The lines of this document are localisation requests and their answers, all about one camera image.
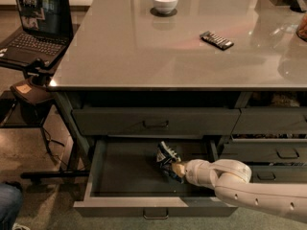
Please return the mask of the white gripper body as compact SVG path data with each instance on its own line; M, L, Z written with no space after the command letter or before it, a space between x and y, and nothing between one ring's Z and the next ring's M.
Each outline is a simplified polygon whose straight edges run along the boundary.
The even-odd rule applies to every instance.
M216 162L206 160L191 160L184 165L185 179L192 185L214 188L216 186L222 167Z

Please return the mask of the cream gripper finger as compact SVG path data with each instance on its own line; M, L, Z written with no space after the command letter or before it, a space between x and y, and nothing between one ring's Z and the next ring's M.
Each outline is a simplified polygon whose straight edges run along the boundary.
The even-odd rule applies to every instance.
M179 176L180 178L183 178L186 175L185 162L173 163L172 170L177 176Z

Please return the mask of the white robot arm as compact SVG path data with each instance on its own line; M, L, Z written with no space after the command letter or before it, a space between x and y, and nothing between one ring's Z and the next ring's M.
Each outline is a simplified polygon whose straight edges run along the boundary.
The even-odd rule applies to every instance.
M230 159L173 162L171 168L188 183L212 189L224 203L307 222L306 184L251 183L251 168Z

